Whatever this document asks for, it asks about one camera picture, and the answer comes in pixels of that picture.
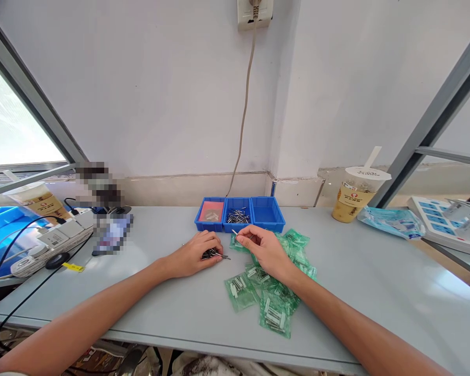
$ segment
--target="gray table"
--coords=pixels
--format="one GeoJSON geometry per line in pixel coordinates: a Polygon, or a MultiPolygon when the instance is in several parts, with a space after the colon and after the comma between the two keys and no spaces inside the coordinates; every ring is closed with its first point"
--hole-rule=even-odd
{"type": "Polygon", "coordinates": [[[434,243],[430,240],[425,240],[425,242],[470,272],[470,254],[434,243]]]}
{"type": "MultiPolygon", "coordinates": [[[[309,235],[307,255],[318,281],[454,374],[470,375],[470,287],[409,242],[355,221],[341,224],[330,209],[283,208],[286,230],[309,235]]],[[[101,289],[175,250],[195,232],[197,208],[135,207],[123,251],[92,257],[93,243],[42,286],[10,324],[42,327],[101,289]]],[[[358,361],[303,304],[285,339],[258,325],[258,307],[233,312],[223,280],[244,270],[247,254],[228,249],[232,261],[157,287],[105,334],[105,338],[366,374],[358,361]]],[[[0,321],[46,276],[38,272],[0,302],[0,321]]]]}

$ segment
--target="window frame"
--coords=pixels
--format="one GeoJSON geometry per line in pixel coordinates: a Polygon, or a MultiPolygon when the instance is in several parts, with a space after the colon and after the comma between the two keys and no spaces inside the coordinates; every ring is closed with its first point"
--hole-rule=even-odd
{"type": "Polygon", "coordinates": [[[4,169],[13,172],[38,172],[19,182],[0,185],[0,193],[73,170],[78,163],[86,162],[87,157],[1,30],[0,73],[66,159],[66,162],[0,165],[0,172],[4,169]]]}

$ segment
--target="yellow tag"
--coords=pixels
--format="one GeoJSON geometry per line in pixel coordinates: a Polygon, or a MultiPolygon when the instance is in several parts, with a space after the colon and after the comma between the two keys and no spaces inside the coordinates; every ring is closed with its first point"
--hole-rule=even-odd
{"type": "Polygon", "coordinates": [[[359,192],[346,186],[344,183],[339,187],[338,201],[347,206],[363,208],[374,197],[376,192],[359,192]]]}
{"type": "Polygon", "coordinates": [[[63,266],[66,266],[68,269],[74,270],[74,271],[79,272],[79,273],[81,273],[85,270],[85,268],[83,266],[78,266],[78,265],[74,265],[74,264],[64,263],[63,266]]]}

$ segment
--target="cup lid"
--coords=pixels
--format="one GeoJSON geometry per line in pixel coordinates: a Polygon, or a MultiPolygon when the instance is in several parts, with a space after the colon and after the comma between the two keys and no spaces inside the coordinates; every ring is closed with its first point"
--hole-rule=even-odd
{"type": "Polygon", "coordinates": [[[347,167],[345,169],[350,175],[367,180],[391,180],[392,176],[388,172],[365,167],[347,167]]]}

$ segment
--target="white wall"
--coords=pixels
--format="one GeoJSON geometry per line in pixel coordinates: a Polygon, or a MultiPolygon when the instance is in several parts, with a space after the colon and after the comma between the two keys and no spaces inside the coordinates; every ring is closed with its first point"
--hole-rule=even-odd
{"type": "MultiPolygon", "coordinates": [[[[0,0],[0,26],[90,160],[232,170],[251,44],[235,0],[0,0]]],[[[311,178],[374,145],[390,164],[469,41],[470,0],[275,0],[239,171],[311,178]]],[[[463,122],[440,146],[470,152],[463,122]]]]}
{"type": "MultiPolygon", "coordinates": [[[[257,32],[239,171],[267,168],[282,37],[257,32]]],[[[0,27],[83,151],[126,176],[233,169],[251,32],[234,0],[0,0],[0,27]]]]}
{"type": "Polygon", "coordinates": [[[302,0],[274,175],[389,165],[469,42],[470,0],[302,0]]]}

